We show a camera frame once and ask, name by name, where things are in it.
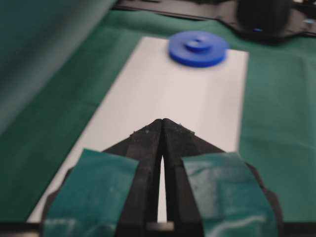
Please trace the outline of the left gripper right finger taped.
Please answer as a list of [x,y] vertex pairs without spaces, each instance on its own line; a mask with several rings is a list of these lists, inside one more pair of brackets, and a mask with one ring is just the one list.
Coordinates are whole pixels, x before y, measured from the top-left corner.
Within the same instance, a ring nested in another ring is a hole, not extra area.
[[162,121],[167,218],[178,237],[281,237],[277,196],[256,168]]

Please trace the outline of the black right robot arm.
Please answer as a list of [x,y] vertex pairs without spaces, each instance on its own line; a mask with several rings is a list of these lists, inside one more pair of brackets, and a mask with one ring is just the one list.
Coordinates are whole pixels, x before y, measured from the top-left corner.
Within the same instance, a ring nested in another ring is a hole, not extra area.
[[277,33],[288,23],[291,9],[290,0],[238,0],[236,17],[247,29]]

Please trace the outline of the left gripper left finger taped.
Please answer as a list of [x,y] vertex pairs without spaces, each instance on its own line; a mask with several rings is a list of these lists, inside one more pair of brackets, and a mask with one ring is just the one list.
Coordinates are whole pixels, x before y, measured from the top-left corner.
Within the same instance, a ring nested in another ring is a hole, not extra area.
[[158,215],[162,121],[103,152],[85,149],[43,221],[44,237],[143,237]]

